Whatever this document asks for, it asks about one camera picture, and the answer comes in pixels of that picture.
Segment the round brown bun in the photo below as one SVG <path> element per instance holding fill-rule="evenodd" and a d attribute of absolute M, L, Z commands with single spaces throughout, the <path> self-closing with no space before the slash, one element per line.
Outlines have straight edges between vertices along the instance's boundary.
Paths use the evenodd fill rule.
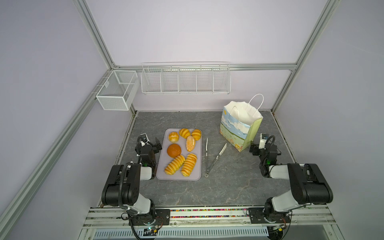
<path fill-rule="evenodd" d="M 167 148 L 167 154 L 168 154 L 168 156 L 170 156 L 171 158 L 174 159 L 177 156 L 182 154 L 182 149 L 178 144 L 171 144 Z"/>

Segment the round sesame bun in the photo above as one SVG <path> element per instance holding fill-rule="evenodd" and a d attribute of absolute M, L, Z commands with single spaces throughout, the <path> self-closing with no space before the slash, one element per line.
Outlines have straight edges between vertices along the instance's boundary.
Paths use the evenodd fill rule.
<path fill-rule="evenodd" d="M 168 139 L 171 143 L 177 143 L 179 140 L 179 134 L 177 132 L 171 132 Z"/>

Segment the ridged spiral bread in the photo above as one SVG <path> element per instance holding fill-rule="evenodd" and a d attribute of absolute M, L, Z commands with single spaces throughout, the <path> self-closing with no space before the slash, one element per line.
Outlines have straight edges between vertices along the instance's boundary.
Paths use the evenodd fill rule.
<path fill-rule="evenodd" d="M 165 168 L 165 173 L 167 175 L 173 175 L 185 162 L 185 157 L 179 155 L 174 158 Z"/>

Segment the yellow twisted bread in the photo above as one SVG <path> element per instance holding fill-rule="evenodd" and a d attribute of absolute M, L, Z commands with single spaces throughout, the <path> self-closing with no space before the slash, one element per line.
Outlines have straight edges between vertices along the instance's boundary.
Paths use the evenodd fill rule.
<path fill-rule="evenodd" d="M 187 139 L 191 135 L 191 133 L 190 133 L 189 129 L 180 129 L 179 130 L 179 135 L 182 138 Z"/>
<path fill-rule="evenodd" d="M 202 137 L 202 131 L 199 129 L 195 129 L 191 132 L 191 136 L 196 140 L 199 141 Z"/>

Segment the floral paper bag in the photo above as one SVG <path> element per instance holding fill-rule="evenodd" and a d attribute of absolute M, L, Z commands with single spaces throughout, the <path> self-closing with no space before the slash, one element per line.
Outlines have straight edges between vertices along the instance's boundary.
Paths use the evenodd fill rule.
<path fill-rule="evenodd" d="M 223 108 L 220 133 L 239 152 L 250 146 L 264 118 L 259 111 L 264 103 L 264 96 L 256 94 L 254 98 L 256 97 L 261 97 L 261 103 L 257 107 L 251 105 L 252 100 L 249 100 L 231 101 Z"/>

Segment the oval sesame bread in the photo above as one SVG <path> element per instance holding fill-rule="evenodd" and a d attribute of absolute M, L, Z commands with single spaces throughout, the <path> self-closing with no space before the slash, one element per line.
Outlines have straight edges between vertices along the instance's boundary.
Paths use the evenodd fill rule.
<path fill-rule="evenodd" d="M 191 152 L 196 147 L 196 140 L 193 136 L 188 136 L 186 138 L 186 149 L 188 152 Z"/>

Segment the long golden pastry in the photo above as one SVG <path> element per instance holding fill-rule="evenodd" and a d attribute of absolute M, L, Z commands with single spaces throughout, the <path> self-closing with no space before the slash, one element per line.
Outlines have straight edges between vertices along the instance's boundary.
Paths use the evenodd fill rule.
<path fill-rule="evenodd" d="M 194 170 L 198 157 L 195 154 L 189 154 L 182 166 L 181 173 L 184 177 L 189 177 Z"/>

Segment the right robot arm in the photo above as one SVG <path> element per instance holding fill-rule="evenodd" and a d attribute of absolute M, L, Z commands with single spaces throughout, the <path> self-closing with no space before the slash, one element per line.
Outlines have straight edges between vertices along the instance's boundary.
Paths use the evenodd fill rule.
<path fill-rule="evenodd" d="M 290 182 L 290 189 L 276 197 L 267 199 L 264 207 L 266 216 L 288 213 L 307 205 L 324 205 L 334 199 L 333 192 L 320 168 L 316 164 L 278 164 L 280 155 L 274 144 L 251 144 L 250 153 L 260 159 L 259 168 L 265 178 Z"/>

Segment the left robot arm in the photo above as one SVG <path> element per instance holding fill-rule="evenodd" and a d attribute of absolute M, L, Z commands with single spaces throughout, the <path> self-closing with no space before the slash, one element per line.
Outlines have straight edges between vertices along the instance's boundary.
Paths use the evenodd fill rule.
<path fill-rule="evenodd" d="M 154 219 L 154 202 L 140 194 L 140 183 L 155 178 L 158 169 L 156 154 L 161 150 L 158 139 L 153 144 L 146 134 L 139 135 L 135 148 L 138 161 L 112 166 L 102 191 L 102 204 L 119 207 L 129 216 Z"/>

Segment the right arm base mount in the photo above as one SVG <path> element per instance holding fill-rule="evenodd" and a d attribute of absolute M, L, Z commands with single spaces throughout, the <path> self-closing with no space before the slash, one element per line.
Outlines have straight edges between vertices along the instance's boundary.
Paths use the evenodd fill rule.
<path fill-rule="evenodd" d="M 246 210 L 252 224 L 288 224 L 291 222 L 289 213 L 268 213 L 264 207 L 253 207 Z"/>

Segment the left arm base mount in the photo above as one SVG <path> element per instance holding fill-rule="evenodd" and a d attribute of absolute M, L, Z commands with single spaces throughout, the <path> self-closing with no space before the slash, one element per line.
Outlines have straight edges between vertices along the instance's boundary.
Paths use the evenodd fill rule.
<path fill-rule="evenodd" d="M 150 210 L 148 214 L 129 216 L 134 226 L 167 226 L 171 220 L 170 209 Z"/>

